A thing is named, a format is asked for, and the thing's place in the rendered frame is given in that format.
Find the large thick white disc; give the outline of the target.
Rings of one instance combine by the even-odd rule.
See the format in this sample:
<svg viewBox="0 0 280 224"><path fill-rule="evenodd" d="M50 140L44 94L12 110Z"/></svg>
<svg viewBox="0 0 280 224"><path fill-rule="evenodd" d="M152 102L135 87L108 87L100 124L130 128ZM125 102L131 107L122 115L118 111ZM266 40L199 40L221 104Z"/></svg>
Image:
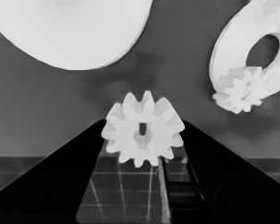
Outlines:
<svg viewBox="0 0 280 224"><path fill-rule="evenodd" d="M129 52L152 5L153 0L0 0L0 33L42 63L98 69Z"/></svg>

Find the small white toothed gear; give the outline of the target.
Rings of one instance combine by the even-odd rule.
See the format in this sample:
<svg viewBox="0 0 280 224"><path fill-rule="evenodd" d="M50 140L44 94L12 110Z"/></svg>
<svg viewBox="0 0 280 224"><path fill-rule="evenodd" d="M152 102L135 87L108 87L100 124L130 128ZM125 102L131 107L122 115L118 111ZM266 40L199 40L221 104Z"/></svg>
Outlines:
<svg viewBox="0 0 280 224"><path fill-rule="evenodd" d="M101 136L108 141L105 150L119 153L119 163L133 159L140 168L144 161L159 165L159 157L172 160L173 147L182 147L185 124L171 103L162 97L155 101L145 91L141 101L128 92L122 103L115 103L106 118Z"/></svg>
<svg viewBox="0 0 280 224"><path fill-rule="evenodd" d="M225 75L212 75L217 105L234 114L250 112L253 105L261 105L266 96L260 66L232 68Z"/></svg>

